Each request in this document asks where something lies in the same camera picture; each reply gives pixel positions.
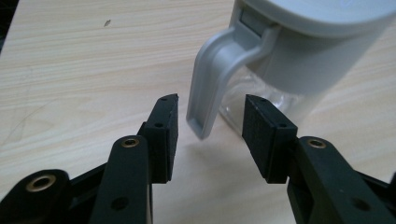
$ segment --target pitcher lid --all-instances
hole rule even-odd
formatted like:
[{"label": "pitcher lid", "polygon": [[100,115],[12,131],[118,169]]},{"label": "pitcher lid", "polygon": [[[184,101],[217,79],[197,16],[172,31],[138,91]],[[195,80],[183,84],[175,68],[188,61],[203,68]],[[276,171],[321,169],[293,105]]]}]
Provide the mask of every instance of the pitcher lid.
[{"label": "pitcher lid", "polygon": [[313,36],[356,35],[384,27],[396,15],[395,0],[245,0],[270,20]]}]

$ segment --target light wood grain surface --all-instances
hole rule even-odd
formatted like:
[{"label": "light wood grain surface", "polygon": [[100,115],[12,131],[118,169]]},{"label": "light wood grain surface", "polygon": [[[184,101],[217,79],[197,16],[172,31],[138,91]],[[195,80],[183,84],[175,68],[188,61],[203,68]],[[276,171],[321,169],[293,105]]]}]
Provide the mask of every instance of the light wood grain surface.
[{"label": "light wood grain surface", "polygon": [[[285,185],[267,185],[218,117],[200,142],[185,121],[194,58],[225,29],[232,0],[21,0],[0,56],[0,198],[43,169],[73,178],[179,95],[173,180],[154,186],[155,223],[294,223]],[[351,165],[396,171],[396,22],[299,127]]]}]

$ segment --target gray plastic handle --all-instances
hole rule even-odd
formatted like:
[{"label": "gray plastic handle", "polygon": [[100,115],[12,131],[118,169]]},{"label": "gray plastic handle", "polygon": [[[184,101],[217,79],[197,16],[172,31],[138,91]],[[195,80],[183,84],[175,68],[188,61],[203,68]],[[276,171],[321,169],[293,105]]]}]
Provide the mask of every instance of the gray plastic handle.
[{"label": "gray plastic handle", "polygon": [[241,21],[212,36],[201,47],[192,74],[187,122],[200,138],[207,138],[231,76],[242,66],[271,52],[280,27],[256,34]]}]

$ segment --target wooden table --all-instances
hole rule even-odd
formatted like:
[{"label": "wooden table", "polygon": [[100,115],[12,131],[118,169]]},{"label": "wooden table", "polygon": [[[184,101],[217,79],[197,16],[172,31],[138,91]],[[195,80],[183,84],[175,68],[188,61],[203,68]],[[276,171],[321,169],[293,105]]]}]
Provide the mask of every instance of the wooden table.
[{"label": "wooden table", "polygon": [[[179,94],[173,180],[156,223],[293,223],[286,185],[267,185],[218,117],[199,141],[185,121],[194,58],[227,27],[232,0],[21,1],[0,57],[0,198],[35,171],[73,178]],[[389,182],[396,170],[396,22],[299,127]]]}]

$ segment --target screw hole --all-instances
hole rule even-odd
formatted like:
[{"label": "screw hole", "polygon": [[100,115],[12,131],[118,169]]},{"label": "screw hole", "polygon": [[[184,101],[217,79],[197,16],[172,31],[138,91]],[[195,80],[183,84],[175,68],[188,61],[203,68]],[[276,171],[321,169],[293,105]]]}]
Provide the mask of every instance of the screw hole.
[{"label": "screw hole", "polygon": [[125,140],[121,143],[121,145],[122,145],[123,147],[135,147],[135,146],[139,145],[139,140],[134,139],[134,138],[128,138],[128,139],[125,139]]},{"label": "screw hole", "polygon": [[309,139],[308,145],[315,148],[325,148],[326,144],[318,139]]},{"label": "screw hole", "polygon": [[127,197],[120,197],[111,203],[111,209],[120,211],[128,206],[129,200]]},{"label": "screw hole", "polygon": [[352,198],[351,201],[353,206],[360,209],[361,211],[367,212],[371,210],[370,205],[360,198]]},{"label": "screw hole", "polygon": [[39,192],[51,187],[55,183],[55,180],[55,175],[42,175],[36,177],[26,185],[26,190],[29,192]]}]

